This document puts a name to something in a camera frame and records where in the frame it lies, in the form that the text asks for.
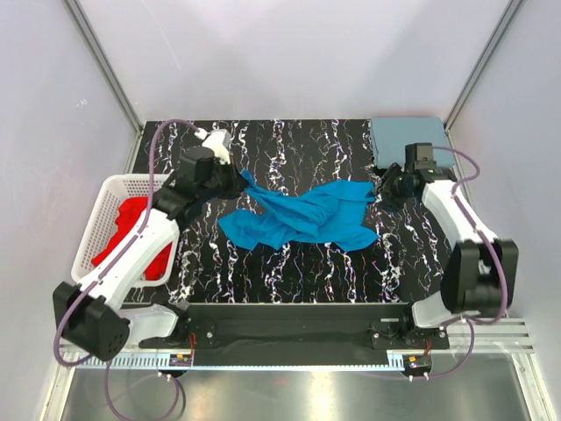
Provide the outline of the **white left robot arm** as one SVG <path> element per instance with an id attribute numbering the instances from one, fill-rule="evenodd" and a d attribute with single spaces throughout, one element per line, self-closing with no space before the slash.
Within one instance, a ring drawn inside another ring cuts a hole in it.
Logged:
<path id="1" fill-rule="evenodd" d="M 157 255 L 167 246 L 176 246 L 205 203 L 236 198 L 246 185 L 227 146 L 206 141 L 190 148 L 161 188 L 149 191 L 138 222 L 107 258 L 77 283 L 62 282 L 54 290 L 56 360 L 67 364 L 60 354 L 63 339 L 101 361 L 112 360 L 125 346 L 146 339 L 161 338 L 171 347 L 182 346 L 189 326 L 177 310 L 165 304 L 125 309 L 124 300 Z"/>

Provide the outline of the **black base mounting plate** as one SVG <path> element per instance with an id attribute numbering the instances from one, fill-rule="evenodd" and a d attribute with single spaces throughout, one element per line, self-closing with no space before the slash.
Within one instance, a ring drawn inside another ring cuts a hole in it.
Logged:
<path id="1" fill-rule="evenodd" d="M 405 303 L 193 303 L 169 339 L 146 339 L 141 347 L 184 349 L 204 334 L 228 345 L 236 340 L 320 342 L 341 334 L 354 338 L 371 330 L 406 348 L 427 345 L 437 328 L 420 329 L 405 318 Z"/>

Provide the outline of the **left aluminium frame post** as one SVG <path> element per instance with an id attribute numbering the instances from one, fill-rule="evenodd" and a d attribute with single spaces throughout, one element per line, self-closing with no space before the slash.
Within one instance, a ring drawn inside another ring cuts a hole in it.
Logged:
<path id="1" fill-rule="evenodd" d="M 133 109 L 131 101 L 126 95 L 117 74 L 111 66 L 110 61 L 103 50 L 102 43 L 97 37 L 92 24 L 89 22 L 81 3 L 76 0 L 62 0 L 61 2 L 66 8 L 78 32 L 81 34 L 89 53 L 101 72 L 101 75 L 116 100 L 118 107 L 122 111 L 125 120 L 131 127 L 133 133 L 136 136 L 139 136 L 144 128 L 144 124 L 139 119 L 137 112 Z"/>

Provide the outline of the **aluminium frame post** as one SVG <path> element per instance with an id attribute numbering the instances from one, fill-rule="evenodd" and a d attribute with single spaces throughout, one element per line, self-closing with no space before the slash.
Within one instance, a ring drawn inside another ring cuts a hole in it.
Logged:
<path id="1" fill-rule="evenodd" d="M 101 75 L 116 100 L 118 107 L 122 111 L 125 120 L 131 127 L 133 133 L 136 136 L 139 136 L 144 128 L 144 124 L 139 119 L 137 112 L 133 109 L 131 101 L 126 95 L 117 74 L 111 66 L 110 61 L 103 50 L 102 43 L 97 37 L 92 24 L 89 22 L 81 3 L 76 0 L 62 0 L 61 2 L 66 8 L 78 32 L 81 34 L 89 53 L 101 72 Z"/>
<path id="2" fill-rule="evenodd" d="M 513 26 L 520 12 L 522 11 L 525 0 L 509 0 L 495 24 L 486 44 L 484 45 L 478 59 L 475 61 L 470 74 L 468 75 L 458 97 L 451 107 L 447 118 L 444 121 L 444 132 L 449 135 L 452 127 L 457 122 L 462 110 L 467 105 L 473 91 L 477 88 L 480 79 L 490 66 L 494 56 L 499 51 L 501 44 L 508 36 L 510 28 Z"/>

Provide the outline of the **white plastic laundry basket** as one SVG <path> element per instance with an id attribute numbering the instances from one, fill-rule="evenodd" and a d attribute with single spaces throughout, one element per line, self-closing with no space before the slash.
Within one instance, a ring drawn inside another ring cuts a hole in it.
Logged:
<path id="1" fill-rule="evenodd" d="M 71 269 L 74 282 L 94 269 L 92 259 L 106 248 L 117 232 L 115 220 L 119 206 L 130 197 L 147 196 L 148 184 L 149 174 L 113 175 L 103 182 Z"/>

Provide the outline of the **folded light blue t-shirt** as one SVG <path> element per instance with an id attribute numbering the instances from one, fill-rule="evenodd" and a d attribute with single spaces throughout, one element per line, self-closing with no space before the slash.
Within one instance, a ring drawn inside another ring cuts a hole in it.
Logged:
<path id="1" fill-rule="evenodd" d="M 370 136 L 376 167 L 405 164 L 405 147 L 430 143 L 449 147 L 444 123 L 439 117 L 376 117 L 370 120 Z"/>

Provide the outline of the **right aluminium frame post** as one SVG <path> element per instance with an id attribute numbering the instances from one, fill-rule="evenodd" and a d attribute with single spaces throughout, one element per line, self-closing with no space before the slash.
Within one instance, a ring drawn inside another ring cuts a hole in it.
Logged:
<path id="1" fill-rule="evenodd" d="M 467 105 L 473 91 L 477 88 L 480 79 L 490 66 L 494 56 L 499 51 L 501 44 L 508 36 L 510 28 L 513 26 L 520 12 L 522 11 L 525 0 L 509 0 L 495 24 L 486 44 L 484 45 L 478 59 L 475 61 L 470 74 L 468 75 L 458 97 L 451 107 L 447 118 L 444 121 L 444 132 L 449 135 L 452 127 L 457 122 L 462 110 Z"/>

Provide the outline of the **aluminium front rail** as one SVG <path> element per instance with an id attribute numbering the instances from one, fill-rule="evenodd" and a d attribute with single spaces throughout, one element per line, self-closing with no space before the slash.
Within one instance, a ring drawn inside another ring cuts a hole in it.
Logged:
<path id="1" fill-rule="evenodd" d="M 193 371 L 337 371 L 397 372 L 404 375 L 432 376 L 438 356 L 451 357 L 453 365 L 477 353 L 532 353 L 533 346 L 524 323 L 505 320 L 497 325 L 464 323 L 439 329 L 429 344 L 406 348 L 395 338 L 387 339 L 368 330 L 354 338 L 329 336 L 325 341 L 297 339 L 294 342 L 266 342 L 240 339 L 228 345 L 204 334 L 196 336 L 193 347 L 184 349 L 129 348 L 121 353 L 188 353 L 194 365 L 181 370 Z"/>

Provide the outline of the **bright blue t-shirt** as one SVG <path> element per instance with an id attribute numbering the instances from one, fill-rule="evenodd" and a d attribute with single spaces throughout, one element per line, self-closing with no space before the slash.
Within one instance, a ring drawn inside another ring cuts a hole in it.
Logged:
<path id="1" fill-rule="evenodd" d="M 257 214 L 238 209 L 218 220 L 235 246 L 251 251 L 259 244 L 278 250 L 291 241 L 333 243 L 349 253 L 379 238 L 364 226 L 367 207 L 375 201 L 371 182 L 337 180 L 301 196 L 285 196 L 260 187 L 247 170 L 242 176 L 248 182 L 245 192 L 265 211 Z"/>

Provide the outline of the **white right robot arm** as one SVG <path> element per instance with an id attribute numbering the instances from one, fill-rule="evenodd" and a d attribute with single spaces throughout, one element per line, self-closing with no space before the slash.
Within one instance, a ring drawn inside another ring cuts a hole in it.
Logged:
<path id="1" fill-rule="evenodd" d="M 405 147 L 404 164 L 392 164 L 377 187 L 383 203 L 399 210 L 417 198 L 441 227 L 452 251 L 439 291 L 409 305 L 398 337 L 408 347 L 418 347 L 430 328 L 460 319 L 480 325 L 501 320 L 511 305 L 519 249 L 512 239 L 501 239 L 489 229 L 466 201 L 461 188 L 480 175 L 457 178 L 434 157 L 436 146 L 415 143 Z"/>

